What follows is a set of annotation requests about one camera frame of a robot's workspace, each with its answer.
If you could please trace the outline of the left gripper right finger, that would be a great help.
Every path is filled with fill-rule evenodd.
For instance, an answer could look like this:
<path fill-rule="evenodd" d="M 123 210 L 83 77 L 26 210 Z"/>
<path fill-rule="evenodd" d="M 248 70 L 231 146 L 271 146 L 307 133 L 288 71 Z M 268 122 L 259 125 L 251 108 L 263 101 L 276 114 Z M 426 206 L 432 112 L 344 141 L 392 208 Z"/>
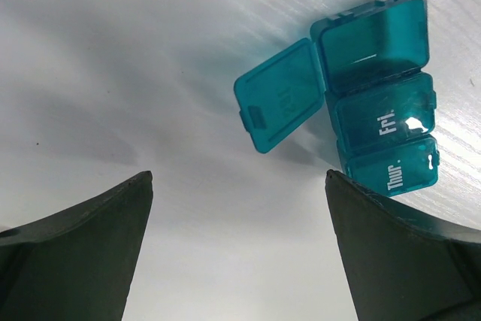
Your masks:
<path fill-rule="evenodd" d="M 480 232 L 329 170 L 328 208 L 360 320 L 478 320 Z"/>

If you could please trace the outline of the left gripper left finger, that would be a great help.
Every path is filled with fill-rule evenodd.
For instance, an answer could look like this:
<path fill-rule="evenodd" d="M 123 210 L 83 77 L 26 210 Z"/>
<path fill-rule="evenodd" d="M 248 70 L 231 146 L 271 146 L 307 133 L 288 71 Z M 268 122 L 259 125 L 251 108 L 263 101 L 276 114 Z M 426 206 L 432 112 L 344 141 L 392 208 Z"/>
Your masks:
<path fill-rule="evenodd" d="M 1 232 L 3 320 L 121 320 L 153 203 L 153 176 Z"/>

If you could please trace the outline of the teal weekly pill organizer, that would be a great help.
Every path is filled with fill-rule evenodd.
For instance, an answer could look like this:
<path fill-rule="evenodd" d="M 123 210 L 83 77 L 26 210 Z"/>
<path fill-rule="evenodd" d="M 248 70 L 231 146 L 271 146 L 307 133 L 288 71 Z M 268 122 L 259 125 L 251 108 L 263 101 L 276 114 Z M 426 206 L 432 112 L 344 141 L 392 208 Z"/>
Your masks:
<path fill-rule="evenodd" d="M 327 108 L 343 173 L 392 197 L 438 179 L 429 59 L 427 0 L 371 0 L 313 23 L 234 95 L 260 153 Z"/>

